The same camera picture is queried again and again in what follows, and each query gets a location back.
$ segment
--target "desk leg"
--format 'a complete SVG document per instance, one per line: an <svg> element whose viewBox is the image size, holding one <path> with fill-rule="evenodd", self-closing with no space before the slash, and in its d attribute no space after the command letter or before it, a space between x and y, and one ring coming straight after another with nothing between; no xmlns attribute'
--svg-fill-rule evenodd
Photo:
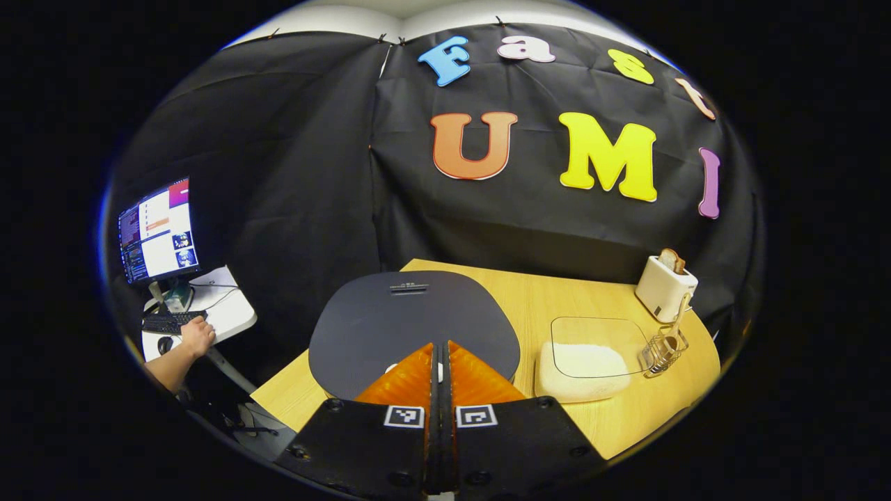
<svg viewBox="0 0 891 501"><path fill-rule="evenodd" d="M211 346L208 349L207 357L210 359L211 362L213 362L214 365L217 366L221 373L225 374L226 377L231 379L235 384L239 385L242 390L247 391L248 395L250 395L254 391L257 391L257 387L254 386L250 381L245 379L245 377L241 375L240 372L236 371L235 367L232 367L232 364L230 364L229 361L223 357L223 354L220 353L219 350L217 350L215 347Z"/></svg>

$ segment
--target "white desk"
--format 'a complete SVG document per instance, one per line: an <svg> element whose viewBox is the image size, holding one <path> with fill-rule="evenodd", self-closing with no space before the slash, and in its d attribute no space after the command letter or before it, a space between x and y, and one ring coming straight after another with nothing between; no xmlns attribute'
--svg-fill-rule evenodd
<svg viewBox="0 0 891 501"><path fill-rule="evenodd" d="M237 285L228 267L217 268L206 275L191 280L189 283L193 285ZM189 310L206 309L208 311L208 317L205 320L208 324L213 325L214 330L217 331L217 338L214 340L214 344L233 337L257 322L257 314L254 312L254 308L248 303L247 298L244 297L240 290L233 290L232 287L193 288L195 295L192 297L192 304ZM145 303L143 311L148 311L149 308L153 308L156 304L157 301L155 299L149 300ZM167 336L168 334L143 331L143 356L146 362L161 356L158 352L158 340ZM179 336L170 337L173 338L173 346L181 342ZM226 374L229 379L247 391L248 394L257 390L257 387L236 371L216 348L210 347L207 357L223 374Z"/></svg>

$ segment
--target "hand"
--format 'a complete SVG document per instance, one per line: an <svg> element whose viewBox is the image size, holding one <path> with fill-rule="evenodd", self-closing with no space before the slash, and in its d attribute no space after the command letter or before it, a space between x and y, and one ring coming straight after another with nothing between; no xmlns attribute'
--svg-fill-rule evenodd
<svg viewBox="0 0 891 501"><path fill-rule="evenodd" d="M196 316L188 324L180 326L179 330L183 335L183 346L196 359L204 357L217 338L214 326L205 322L203 316Z"/></svg>

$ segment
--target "computer monitor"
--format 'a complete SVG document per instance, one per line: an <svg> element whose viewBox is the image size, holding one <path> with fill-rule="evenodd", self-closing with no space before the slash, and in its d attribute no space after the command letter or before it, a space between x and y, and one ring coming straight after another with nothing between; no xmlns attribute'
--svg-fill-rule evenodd
<svg viewBox="0 0 891 501"><path fill-rule="evenodd" d="M127 283L145 283L200 269L189 217L189 178L144 196L118 217Z"/></svg>

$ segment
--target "metal utensil holder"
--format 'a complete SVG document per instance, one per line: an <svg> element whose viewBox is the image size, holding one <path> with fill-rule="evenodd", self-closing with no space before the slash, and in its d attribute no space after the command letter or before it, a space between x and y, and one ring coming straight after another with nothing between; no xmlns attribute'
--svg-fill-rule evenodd
<svg viewBox="0 0 891 501"><path fill-rule="evenodd" d="M653 377L652 374L664 373L690 347L680 329L676 334L669 336L667 334L670 331L671 326L661 327L647 343L643 358L651 367L648 373L644 373L645 376Z"/></svg>

